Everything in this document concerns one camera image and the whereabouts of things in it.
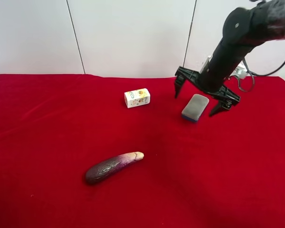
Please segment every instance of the red cloth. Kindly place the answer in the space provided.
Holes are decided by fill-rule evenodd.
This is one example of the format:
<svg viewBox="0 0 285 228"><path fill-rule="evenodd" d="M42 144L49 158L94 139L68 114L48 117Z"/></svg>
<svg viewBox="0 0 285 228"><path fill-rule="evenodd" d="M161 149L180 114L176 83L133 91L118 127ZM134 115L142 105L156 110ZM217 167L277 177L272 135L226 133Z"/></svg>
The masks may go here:
<svg viewBox="0 0 285 228"><path fill-rule="evenodd" d="M243 87L250 86L250 78ZM0 75L0 228L285 228L285 82L257 77L231 111L197 123L173 78ZM124 92L151 103L127 109ZM115 155L145 158L104 182Z"/></svg>

